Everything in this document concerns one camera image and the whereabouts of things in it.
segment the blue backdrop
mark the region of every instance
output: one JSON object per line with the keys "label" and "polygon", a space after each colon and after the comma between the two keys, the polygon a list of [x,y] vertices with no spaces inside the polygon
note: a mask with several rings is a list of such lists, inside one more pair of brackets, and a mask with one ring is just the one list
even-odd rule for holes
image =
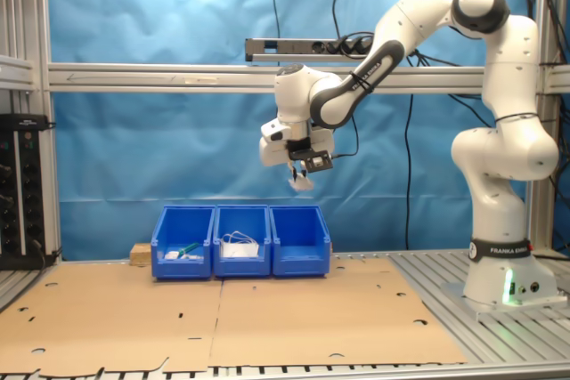
{"label": "blue backdrop", "polygon": [[[397,0],[338,0],[342,34],[372,30]],[[524,0],[507,0],[524,14]],[[49,0],[53,61],[244,64],[244,39],[275,37],[272,0]],[[332,0],[277,0],[282,37],[334,37]],[[483,64],[485,47],[445,29],[423,53]],[[150,241],[165,204],[319,204],[336,251],[403,248],[408,95],[373,95],[355,112],[359,156],[297,194],[285,166],[260,165],[271,95],[56,93],[63,255],[122,258]],[[471,104],[488,121],[481,101]],[[445,95],[417,96],[409,131],[412,248],[466,247],[471,203],[452,140],[479,126]],[[354,149],[351,126],[336,132]]]}

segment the blue bin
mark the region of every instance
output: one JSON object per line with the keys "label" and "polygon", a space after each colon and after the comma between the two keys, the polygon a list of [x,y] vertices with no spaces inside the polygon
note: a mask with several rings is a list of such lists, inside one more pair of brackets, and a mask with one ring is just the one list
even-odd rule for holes
{"label": "blue bin", "polygon": [[[152,276],[157,279],[209,279],[212,276],[211,242],[215,206],[165,206],[152,234]],[[169,251],[178,251],[197,242],[189,255],[203,258],[168,260]]]}
{"label": "blue bin", "polygon": [[[236,230],[259,244],[257,257],[221,257],[221,240]],[[263,205],[219,206],[214,227],[214,274],[219,278],[263,277],[271,273],[269,209]]]}
{"label": "blue bin", "polygon": [[271,206],[273,275],[323,276],[330,268],[330,235],[318,206]]}

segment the green light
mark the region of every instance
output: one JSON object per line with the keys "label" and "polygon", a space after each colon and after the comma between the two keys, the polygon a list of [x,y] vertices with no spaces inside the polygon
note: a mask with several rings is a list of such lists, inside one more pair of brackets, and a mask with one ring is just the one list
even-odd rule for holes
{"label": "green light", "polygon": [[510,284],[513,281],[513,270],[508,269],[507,274],[505,275],[505,287],[503,288],[502,292],[502,302],[508,303],[510,299]]}

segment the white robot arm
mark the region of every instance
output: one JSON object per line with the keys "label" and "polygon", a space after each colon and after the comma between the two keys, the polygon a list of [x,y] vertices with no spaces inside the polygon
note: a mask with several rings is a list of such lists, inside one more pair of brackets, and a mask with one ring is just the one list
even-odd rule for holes
{"label": "white robot arm", "polygon": [[558,147],[536,113],[536,24],[510,15],[505,0],[400,0],[376,26],[370,54],[344,80],[301,64],[282,68],[275,78],[278,116],[261,128],[262,162],[288,163],[292,184],[297,161],[302,177],[331,168],[331,130],[344,125],[358,103],[441,27],[485,40],[482,99],[496,122],[493,129],[460,133],[452,145],[453,161],[473,198],[465,296],[493,308],[552,303],[563,297],[552,273],[531,255],[525,207],[509,180],[548,177],[558,162]]}

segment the gray shelf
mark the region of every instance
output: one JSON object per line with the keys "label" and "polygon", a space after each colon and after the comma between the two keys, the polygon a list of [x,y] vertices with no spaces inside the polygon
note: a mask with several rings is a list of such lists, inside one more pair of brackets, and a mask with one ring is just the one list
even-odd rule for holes
{"label": "gray shelf", "polygon": [[[106,373],[81,380],[183,380],[187,378],[570,378],[570,309],[486,315],[480,322],[458,310],[440,289],[461,282],[468,272],[467,251],[409,251],[337,254],[337,258],[387,257],[398,267],[468,358],[462,365],[365,365],[330,367],[231,367],[207,372],[164,374]],[[544,261],[561,282],[570,279],[570,263]],[[35,272],[0,272],[0,307],[35,277]],[[34,380],[0,376],[0,380]]]}

